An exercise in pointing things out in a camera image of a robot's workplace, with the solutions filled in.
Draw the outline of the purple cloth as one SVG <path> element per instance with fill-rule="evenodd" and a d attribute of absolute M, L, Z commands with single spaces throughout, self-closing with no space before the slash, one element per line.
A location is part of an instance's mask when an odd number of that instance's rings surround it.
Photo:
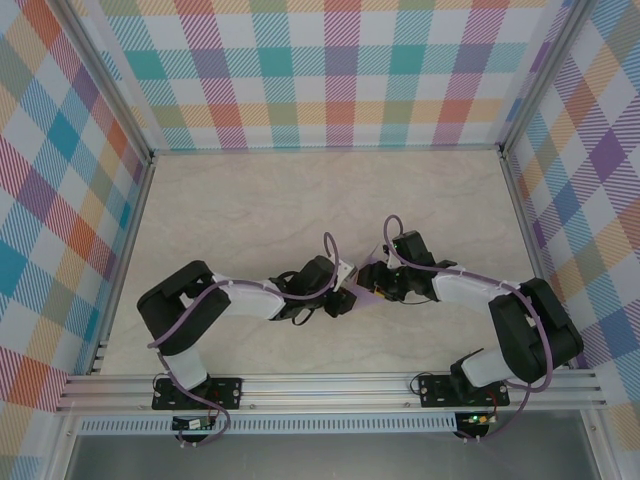
<path fill-rule="evenodd" d="M 385 302 L 385 299 L 383 297 L 380 297 L 378 295 L 375 295 L 374 293 L 369 292 L 368 290 L 359 286 L 356 283 L 357 276 L 361 272 L 361 270 L 364 267 L 370 264 L 374 264 L 379 260 L 376 253 L 377 248 L 378 248 L 378 245 L 376 245 L 373 248 L 373 250 L 367 255 L 367 257 L 358 265 L 357 273 L 354 276 L 353 282 L 348 287 L 348 289 L 356 296 L 354 309 L 369 308 L 375 305 L 381 305 Z"/>

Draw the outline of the black base plate left arm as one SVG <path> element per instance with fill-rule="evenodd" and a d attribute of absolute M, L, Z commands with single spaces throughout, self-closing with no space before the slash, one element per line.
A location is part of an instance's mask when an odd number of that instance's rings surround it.
<path fill-rule="evenodd" d="M 194 400 L 182 393 L 169 378 L 155 381 L 151 401 L 152 410 L 205 410 L 208 404 Z M 191 390 L 193 395 L 216 403 L 226 410 L 238 410 L 242 395 L 241 378 L 208 378 Z"/>

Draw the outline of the black base plate right arm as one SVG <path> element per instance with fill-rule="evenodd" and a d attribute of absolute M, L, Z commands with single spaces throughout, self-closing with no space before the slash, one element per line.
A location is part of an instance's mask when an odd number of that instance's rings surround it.
<path fill-rule="evenodd" d="M 470 393 L 459 394 L 449 375 L 423 374 L 417 377 L 416 392 L 423 408 L 504 407 L 510 405 L 509 393 L 502 382 L 494 382 Z"/>

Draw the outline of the grey metal plate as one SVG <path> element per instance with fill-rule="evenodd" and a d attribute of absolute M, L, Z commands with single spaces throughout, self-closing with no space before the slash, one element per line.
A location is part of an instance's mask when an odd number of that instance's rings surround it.
<path fill-rule="evenodd" d="M 463 444 L 420 434 L 83 436 L 65 480 L 600 480 L 581 445 Z"/>

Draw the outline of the small circuit board black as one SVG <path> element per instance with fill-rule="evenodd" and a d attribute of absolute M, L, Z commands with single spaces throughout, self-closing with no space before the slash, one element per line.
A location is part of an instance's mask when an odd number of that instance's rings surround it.
<path fill-rule="evenodd" d="M 215 419 L 204 416 L 174 416 L 171 421 L 171 429 L 174 431 L 210 431 L 215 426 L 215 423 Z"/>

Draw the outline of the aluminium mounting rail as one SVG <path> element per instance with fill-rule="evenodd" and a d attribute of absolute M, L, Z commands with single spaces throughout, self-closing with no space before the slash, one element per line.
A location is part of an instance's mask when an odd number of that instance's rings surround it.
<path fill-rule="evenodd" d="M 418 411 L 409 389 L 411 373 L 244 374 L 241 413 L 380 413 Z M 124 414 L 151 409 L 153 375 L 72 376 L 57 411 L 67 414 Z M 550 386 L 529 397 L 539 411 L 607 407 L 594 372 L 561 369 Z"/>

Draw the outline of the aluminium frame rail short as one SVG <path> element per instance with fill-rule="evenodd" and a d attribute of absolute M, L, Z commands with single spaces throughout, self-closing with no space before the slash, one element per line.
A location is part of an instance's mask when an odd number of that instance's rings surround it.
<path fill-rule="evenodd" d="M 544 271 L 542 255 L 537 243 L 535 232 L 533 230 L 533 227 L 529 223 L 529 218 L 527 216 L 527 211 L 525 208 L 525 202 L 515 179 L 515 175 L 512 171 L 511 164 L 504 155 L 500 154 L 499 165 L 504 176 L 511 202 L 513 204 L 513 209 L 517 217 L 518 225 L 521 231 L 533 274 L 536 277 L 548 280 L 548 275 Z"/>
<path fill-rule="evenodd" d="M 139 194 L 130 217 L 129 226 L 126 231 L 126 237 L 123 244 L 123 250 L 120 259 L 116 264 L 114 279 L 112 282 L 108 301 L 106 303 L 105 311 L 98 322 L 96 335 L 91 343 L 90 355 L 83 370 L 83 373 L 86 375 L 91 375 L 100 370 L 100 367 L 98 366 L 101 360 L 99 351 L 107 346 L 113 323 L 115 321 L 117 308 L 124 288 L 127 272 L 142 222 L 142 217 L 151 190 L 156 170 L 156 162 L 157 157 L 154 153 L 151 153 L 149 158 L 146 160 L 146 164 L 143 169 L 143 176 Z"/>

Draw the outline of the aluminium frame rail long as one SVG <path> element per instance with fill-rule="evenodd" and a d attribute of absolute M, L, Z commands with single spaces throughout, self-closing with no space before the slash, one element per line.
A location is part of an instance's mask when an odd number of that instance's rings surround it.
<path fill-rule="evenodd" d="M 155 158 L 203 155 L 244 155 L 244 154 L 285 154 L 285 153 L 344 153 L 344 152 L 414 152 L 414 151 L 494 151 L 500 150 L 499 144 L 436 144 L 413 146 L 315 146 L 315 147 L 272 147 L 272 148 L 234 148 L 234 149 L 156 149 Z"/>

